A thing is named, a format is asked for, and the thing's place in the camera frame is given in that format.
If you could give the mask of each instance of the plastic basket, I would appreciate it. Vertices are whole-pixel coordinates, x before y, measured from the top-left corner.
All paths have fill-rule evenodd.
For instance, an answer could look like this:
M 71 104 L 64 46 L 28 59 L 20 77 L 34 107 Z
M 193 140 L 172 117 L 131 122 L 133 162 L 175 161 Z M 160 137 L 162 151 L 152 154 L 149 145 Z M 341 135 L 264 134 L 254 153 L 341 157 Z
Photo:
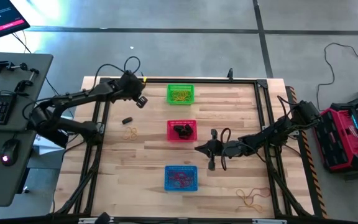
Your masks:
M 185 100 L 177 100 L 177 96 L 185 95 Z M 194 103 L 194 85 L 185 84 L 168 84 L 167 85 L 167 102 L 171 105 L 190 105 Z
M 166 191 L 197 191 L 196 166 L 165 166 Z
M 179 138 L 179 134 L 173 129 L 175 125 L 190 125 L 193 134 L 188 139 Z M 167 140 L 172 142 L 197 141 L 197 121 L 196 120 L 171 120 L 167 121 Z

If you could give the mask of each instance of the desk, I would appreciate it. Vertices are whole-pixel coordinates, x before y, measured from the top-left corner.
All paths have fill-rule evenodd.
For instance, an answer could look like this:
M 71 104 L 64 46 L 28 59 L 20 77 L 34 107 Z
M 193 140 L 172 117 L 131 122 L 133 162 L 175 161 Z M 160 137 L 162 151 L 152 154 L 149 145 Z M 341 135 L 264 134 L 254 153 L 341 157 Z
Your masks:
M 93 77 L 85 77 L 82 88 L 89 89 L 92 84 Z M 209 171 L 208 158 L 194 150 L 195 146 L 211 139 L 212 128 L 220 133 L 223 128 L 230 127 L 232 139 L 260 131 L 254 87 L 245 84 L 195 84 L 193 105 L 172 106 L 166 103 L 166 85 L 147 84 L 144 95 L 149 101 L 143 109 L 138 109 L 133 101 L 117 101 L 111 105 L 91 215 L 107 212 L 115 217 L 274 217 L 270 198 L 255 198 L 254 203 L 264 208 L 262 213 L 253 208 L 236 210 L 244 205 L 236 195 L 237 189 L 249 194 L 255 187 L 269 187 L 266 165 L 257 156 L 228 159 L 227 171 L 222 170 L 217 158 L 216 171 Z M 277 95 L 287 98 L 285 85 L 282 79 L 271 79 L 268 88 L 273 115 L 277 119 L 283 116 Z M 75 119 L 81 122 L 91 120 L 93 109 L 94 103 L 77 107 Z M 121 121 L 128 116 L 134 121 L 122 125 Z M 198 140 L 191 143 L 167 142 L 166 123 L 169 119 L 196 119 Z M 137 128 L 138 137 L 134 141 L 122 138 L 128 126 Z M 72 145 L 81 141 L 76 139 Z M 290 140 L 288 145 L 298 150 L 296 141 Z M 57 209 L 78 185 L 85 147 L 82 145 L 65 154 L 55 192 Z M 301 158 L 284 147 L 282 160 L 288 187 L 302 206 L 313 213 Z M 164 167 L 174 164 L 198 167 L 197 192 L 164 191 Z M 278 195 L 283 208 L 281 191 Z
M 30 95 L 29 98 L 32 100 L 38 98 L 52 59 L 52 55 L 0 53 L 0 60 L 8 60 L 15 65 L 25 62 L 29 68 L 34 67 L 40 70 L 40 74 L 34 79 L 34 85 L 26 90 Z M 14 72 L 7 70 L 2 71 L 0 74 L 0 91 L 14 91 L 17 83 L 21 80 L 28 79 L 30 75 L 30 72 L 22 70 L 15 70 Z M 17 131 L 16 127 L 27 126 L 27 121 L 22 117 L 22 108 L 29 102 L 28 99 L 18 96 L 8 124 L 0 126 L 0 129 L 4 128 L 4 131 L 0 131 L 0 153 L 4 142 L 13 137 L 15 133 L 13 131 Z M 13 166 L 3 166 L 0 161 L 0 206 L 8 206 L 13 201 L 14 195 L 25 174 L 25 168 L 32 150 L 35 134 L 35 131 L 24 131 L 17 134 L 16 138 L 19 139 L 21 143 L 19 146 L 18 160 Z

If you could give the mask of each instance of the blue basket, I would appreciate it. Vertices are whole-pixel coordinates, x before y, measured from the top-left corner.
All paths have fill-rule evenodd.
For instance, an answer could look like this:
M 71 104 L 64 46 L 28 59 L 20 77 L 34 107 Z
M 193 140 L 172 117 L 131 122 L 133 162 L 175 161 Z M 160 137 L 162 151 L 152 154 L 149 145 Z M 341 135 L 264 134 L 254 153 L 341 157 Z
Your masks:
M 165 166 L 166 191 L 197 191 L 196 166 Z

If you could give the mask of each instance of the computer mouse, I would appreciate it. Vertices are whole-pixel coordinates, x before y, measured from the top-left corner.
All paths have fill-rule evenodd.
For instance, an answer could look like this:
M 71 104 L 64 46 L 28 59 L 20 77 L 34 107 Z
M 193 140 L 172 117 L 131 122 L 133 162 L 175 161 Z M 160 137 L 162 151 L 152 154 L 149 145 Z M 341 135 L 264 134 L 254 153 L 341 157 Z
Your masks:
M 19 154 L 18 139 L 10 139 L 4 143 L 1 150 L 1 162 L 4 166 L 11 166 L 15 164 Z

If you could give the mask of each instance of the hazard tape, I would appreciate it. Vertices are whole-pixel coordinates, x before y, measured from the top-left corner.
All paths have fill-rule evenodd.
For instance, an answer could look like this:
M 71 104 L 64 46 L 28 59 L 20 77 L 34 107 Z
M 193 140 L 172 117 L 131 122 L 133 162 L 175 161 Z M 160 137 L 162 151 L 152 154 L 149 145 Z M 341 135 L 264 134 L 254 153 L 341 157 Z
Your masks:
M 291 90 L 293 102 L 297 103 L 298 100 L 296 99 L 295 90 L 292 87 L 290 87 L 290 90 Z M 326 207 L 325 207 L 324 200 L 323 200 L 323 195 L 321 194 L 320 184 L 318 183 L 316 169 L 314 168 L 313 158 L 311 157 L 311 152 L 310 152 L 310 148 L 309 148 L 309 144 L 308 144 L 308 138 L 306 137 L 306 133 L 304 131 L 300 131 L 300 138 L 303 139 L 303 143 L 305 145 L 306 155 L 309 160 L 311 175 L 314 180 L 314 186 L 316 187 L 317 198 L 319 200 L 321 213 L 323 214 L 323 218 L 328 218 Z

